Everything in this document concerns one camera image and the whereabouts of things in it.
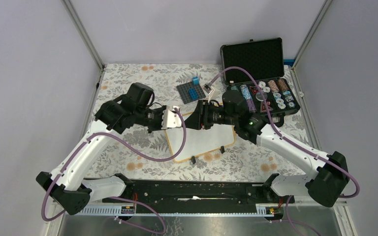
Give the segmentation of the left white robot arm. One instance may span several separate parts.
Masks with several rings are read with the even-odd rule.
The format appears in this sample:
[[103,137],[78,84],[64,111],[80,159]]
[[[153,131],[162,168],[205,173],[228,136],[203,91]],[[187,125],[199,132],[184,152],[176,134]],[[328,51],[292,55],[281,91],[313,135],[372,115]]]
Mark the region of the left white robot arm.
[[[132,198],[133,189],[119,174],[108,178],[86,180],[85,175],[111,140],[123,144],[137,155],[156,162],[177,157],[183,150],[187,130],[178,106],[151,109],[154,91],[142,83],[133,83],[126,94],[103,103],[89,129],[69,156],[51,172],[40,172],[37,183],[46,191],[41,215],[52,221],[64,213],[75,215],[89,202],[116,197],[121,202]],[[183,129],[178,151],[168,158],[154,158],[141,153],[119,137],[133,125],[144,126],[149,132],[171,128]]]

